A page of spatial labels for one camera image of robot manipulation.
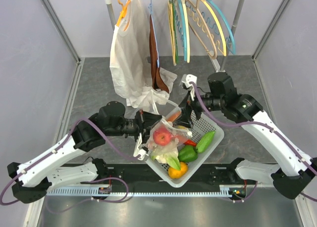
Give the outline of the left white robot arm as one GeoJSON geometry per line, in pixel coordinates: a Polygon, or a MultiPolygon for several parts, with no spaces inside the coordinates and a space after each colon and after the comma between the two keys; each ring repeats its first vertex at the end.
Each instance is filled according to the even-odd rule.
{"type": "Polygon", "coordinates": [[[83,165],[69,166],[68,161],[108,143],[110,136],[132,136],[141,146],[150,137],[151,128],[161,115],[138,110],[132,119],[125,118],[125,106],[111,101],[88,119],[81,119],[59,142],[26,163],[8,165],[11,177],[7,187],[12,189],[15,201],[29,204],[42,199],[56,188],[75,183],[103,184],[109,170],[101,158],[83,165]]]}

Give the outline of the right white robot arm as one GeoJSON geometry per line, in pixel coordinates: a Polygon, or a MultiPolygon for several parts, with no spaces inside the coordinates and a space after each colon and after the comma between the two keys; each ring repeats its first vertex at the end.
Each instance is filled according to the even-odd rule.
{"type": "Polygon", "coordinates": [[[205,113],[219,126],[241,127],[247,131],[276,161],[276,164],[269,165],[237,158],[234,168],[227,171],[230,183],[254,180],[271,184],[288,199],[304,194],[304,189],[317,176],[316,158],[303,152],[287,138],[254,97],[238,93],[226,72],[208,76],[210,92],[203,96],[198,91],[196,76],[186,74],[181,82],[188,93],[179,104],[181,113],[175,120],[176,124],[192,128],[192,113],[196,119],[205,113]]]}

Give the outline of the clear dotted zip top bag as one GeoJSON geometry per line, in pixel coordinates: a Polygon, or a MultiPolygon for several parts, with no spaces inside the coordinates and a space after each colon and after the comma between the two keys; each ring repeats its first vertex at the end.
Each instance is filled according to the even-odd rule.
{"type": "Polygon", "coordinates": [[[137,134],[133,156],[144,160],[148,155],[161,164],[178,163],[178,147],[192,137],[184,125],[178,125],[181,108],[158,92],[150,91],[138,112],[147,122],[145,134],[137,134]]]}

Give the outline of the red apple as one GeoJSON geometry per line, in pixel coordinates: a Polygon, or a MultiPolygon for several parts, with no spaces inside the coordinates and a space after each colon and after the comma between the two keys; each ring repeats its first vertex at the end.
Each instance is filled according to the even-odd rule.
{"type": "Polygon", "coordinates": [[[171,142],[172,133],[166,128],[158,128],[153,133],[153,140],[157,145],[166,146],[171,142]]]}

